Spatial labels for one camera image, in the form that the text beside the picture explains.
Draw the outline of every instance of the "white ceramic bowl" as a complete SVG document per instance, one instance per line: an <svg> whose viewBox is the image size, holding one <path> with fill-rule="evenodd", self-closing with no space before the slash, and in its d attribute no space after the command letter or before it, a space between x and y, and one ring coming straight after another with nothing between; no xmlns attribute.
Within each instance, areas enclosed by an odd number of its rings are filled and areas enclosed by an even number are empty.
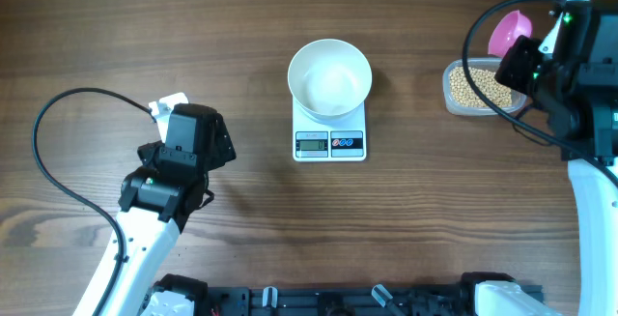
<svg viewBox="0 0 618 316"><path fill-rule="evenodd" d="M372 74L367 58L355 46L339 40L305 45L288 68L292 96L309 114L334 119L365 101Z"/></svg>

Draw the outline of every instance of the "kitchen scale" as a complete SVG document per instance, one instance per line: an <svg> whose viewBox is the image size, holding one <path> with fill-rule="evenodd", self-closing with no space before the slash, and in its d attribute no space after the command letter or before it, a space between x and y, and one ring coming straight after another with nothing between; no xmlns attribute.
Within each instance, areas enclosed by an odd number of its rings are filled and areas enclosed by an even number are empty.
<svg viewBox="0 0 618 316"><path fill-rule="evenodd" d="M365 103L338 118L320 119L292 103L292 155L299 162L362 161L367 157Z"/></svg>

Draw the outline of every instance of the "pink plastic cup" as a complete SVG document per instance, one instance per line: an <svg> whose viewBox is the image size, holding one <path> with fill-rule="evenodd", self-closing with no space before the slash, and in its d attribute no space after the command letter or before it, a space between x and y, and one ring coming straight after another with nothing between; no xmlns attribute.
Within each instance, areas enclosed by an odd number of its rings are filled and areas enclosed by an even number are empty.
<svg viewBox="0 0 618 316"><path fill-rule="evenodd" d="M530 19L520 11L506 14L493 30L488 53L497 57L504 57L511 46L515 44L515 40L521 35L525 37L532 35Z"/></svg>

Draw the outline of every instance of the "wood grain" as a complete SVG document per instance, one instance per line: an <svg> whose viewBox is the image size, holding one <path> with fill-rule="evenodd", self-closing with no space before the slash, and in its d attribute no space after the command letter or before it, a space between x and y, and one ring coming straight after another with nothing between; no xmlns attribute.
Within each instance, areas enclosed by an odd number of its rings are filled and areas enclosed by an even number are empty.
<svg viewBox="0 0 618 316"><path fill-rule="evenodd" d="M543 284L551 306L575 314L576 206L557 150L444 106L444 68L498 1L0 0L0 314L71 313L111 233L32 160L39 109L79 86L143 103L184 91L226 119L238 159L211 174L215 202L192 216L159 277L329 287L496 271ZM547 8L522 10L542 36ZM372 64L365 162L290 154L287 66L321 38L355 44ZM54 106L40 135L53 174L110 213L135 149L155 140L142 113L91 94Z"/></svg>

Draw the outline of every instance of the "black cable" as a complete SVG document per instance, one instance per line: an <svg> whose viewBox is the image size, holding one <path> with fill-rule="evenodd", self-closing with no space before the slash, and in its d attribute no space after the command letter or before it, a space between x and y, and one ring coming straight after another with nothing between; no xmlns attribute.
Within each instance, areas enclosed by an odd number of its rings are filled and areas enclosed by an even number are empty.
<svg viewBox="0 0 618 316"><path fill-rule="evenodd" d="M531 109L536 108L536 104L534 104L534 102L528 104L526 107L524 107L520 113L518 113L515 116L515 119L521 121L521 119L523 118L524 115L526 115L526 113L528 113ZM536 138L532 138L530 136L528 136L527 134L523 133L523 130L521 130L520 128L518 128L518 126L516 126L515 124L512 124L513 126L513 130L520 134L521 136L525 137L525 139L527 139L530 142L536 143L539 146L543 146L543 147L551 147L553 146L553 144L551 144L551 142L543 142L543 141L539 141Z"/></svg>
<svg viewBox="0 0 618 316"><path fill-rule="evenodd" d="M103 89L98 89L98 88L77 88L77 89L71 89L71 90L67 90L64 93L58 94L56 95L54 98L52 98L48 103L45 104L45 106L41 109L41 112L39 112L39 115L37 116L37 119L35 119L35 124L32 127L32 153L34 154L35 157L35 162L37 163L37 166L39 167L39 169L41 170L41 172L43 173L43 175L46 177L46 179L51 182L51 184L53 184L54 186L56 186L57 188L59 188L60 190L62 190L66 195L72 197L73 199L79 201L80 203L88 206L89 208L95 210L99 215L101 215L103 218L105 218L105 220L107 220L107 222L109 223L109 225L112 226L112 229L114 229L114 233L116 234L116 238L118 240L118 254L116 256L116 264L114 265L114 271L112 272L111 277L109 278L109 282L107 283L107 287L105 287L105 291L103 292L103 295L100 298L100 301L98 301L98 305L97 308L95 309L95 313L94 315L99 315L100 312L102 311L103 307L105 306L105 303L107 302L107 298L109 297L109 294L111 293L112 289L114 288L114 284L116 282L116 280L118 279L118 274L120 273L120 269L122 264L124 263L125 260L125 238L123 236L123 230L121 229L120 225L118 225L118 223L116 222L116 220L114 220L114 218L109 215L109 213L107 213L104 209L102 209L101 207L97 206L95 203L91 202L90 200L86 199L85 197L77 194L76 192L68 189L67 187L65 187L63 184L61 184L60 182L58 182L53 176L51 176L51 174L49 173L49 171L47 171L47 168L45 167L45 165L42 163L41 160L41 156L39 155L39 147L37 144L37 135L39 133L39 124L41 123L41 119L42 116L45 114L45 112L47 111L47 109L49 109L49 107L51 107L52 104L54 104L56 101L65 98L69 95L72 94L77 94L77 93L99 93L99 94L104 94L104 95L108 95L111 97L114 97L116 99L120 99L134 107L139 108L140 110L143 110L144 112L146 112L149 117L151 116L151 110L144 107L143 105L128 99L120 94L116 94L114 92L110 92L107 90L103 90Z"/></svg>
<svg viewBox="0 0 618 316"><path fill-rule="evenodd" d="M472 88L472 91L474 91L474 93L479 97L479 99L481 99L482 102L484 102L489 108L491 108L495 113L497 113L499 116L501 116L502 118L506 119L508 122L510 122L513 125L516 125L522 129L524 129L525 131L539 137L542 138L544 140L546 140L549 143L552 143L558 147L561 147L569 152L571 152L573 155L582 158L584 160L586 160L588 163L590 163L592 166L594 166L595 168L597 168L599 171L601 171L604 175L607 176L607 178L615 185L618 187L618 177L616 177L616 175L614 175L611 171L609 171L609 169L607 167L605 167L602 163L600 163L598 160L596 160L594 157L589 156L585 153L583 153L582 151L578 150L577 148L571 146L569 143L562 141L554 136L551 136L549 134L546 134L542 131L540 131L539 129L536 129L534 127L531 127L529 125L527 125L524 122L521 122L515 118L513 118L512 116L510 116L507 112L505 112L504 110L502 110L500 107L498 107L496 104L494 104L490 99L488 99L483 92L481 92L481 90L479 89L478 86L476 86L476 84L474 83L474 79L472 79L472 75L470 75L470 68L468 66L467 63L467 59L468 59L468 52L470 50L470 44L472 43L472 38L474 37L474 35L476 34L476 31L479 29L479 27L481 26L481 24L483 24L483 22L492 14L506 8L509 6L512 6L514 4L517 3L522 3L522 2L534 2L534 1L550 1L550 2L560 2L560 3L564 3L565 0L507 0L501 3L498 3L497 5L489 8L486 12L484 12L472 25L472 27L470 28L470 30L467 33L467 36L465 36L465 41L463 42L463 50L462 50L462 65L463 65L463 74L465 74L465 79L467 80L468 84L470 85L470 87Z"/></svg>

